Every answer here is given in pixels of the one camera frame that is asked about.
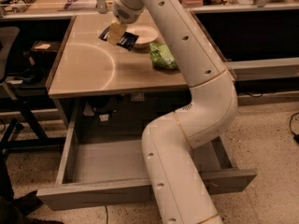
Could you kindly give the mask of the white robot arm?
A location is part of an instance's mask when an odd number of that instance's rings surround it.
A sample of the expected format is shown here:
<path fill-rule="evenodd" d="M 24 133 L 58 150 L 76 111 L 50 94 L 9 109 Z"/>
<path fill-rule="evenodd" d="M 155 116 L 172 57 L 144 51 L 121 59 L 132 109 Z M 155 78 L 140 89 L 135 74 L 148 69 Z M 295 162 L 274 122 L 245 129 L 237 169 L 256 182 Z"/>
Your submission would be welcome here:
<path fill-rule="evenodd" d="M 191 13 L 178 0 L 114 0 L 118 21 L 147 9 L 171 50 L 192 101 L 146 126 L 142 150 L 163 224 L 222 224 L 192 160 L 219 137 L 237 111 L 233 79 Z"/>

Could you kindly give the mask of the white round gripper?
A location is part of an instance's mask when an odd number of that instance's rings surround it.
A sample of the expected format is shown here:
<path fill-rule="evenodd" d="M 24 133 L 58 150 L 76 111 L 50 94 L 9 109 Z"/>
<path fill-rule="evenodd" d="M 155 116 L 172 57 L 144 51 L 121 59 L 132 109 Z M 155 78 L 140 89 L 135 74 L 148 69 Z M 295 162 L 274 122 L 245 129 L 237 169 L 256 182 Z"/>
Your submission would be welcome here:
<path fill-rule="evenodd" d="M 127 30 L 127 24 L 135 23 L 143 10 L 141 0 L 114 0 L 112 11 L 121 22 L 113 21 L 110 24 L 107 41 L 117 45 Z"/>

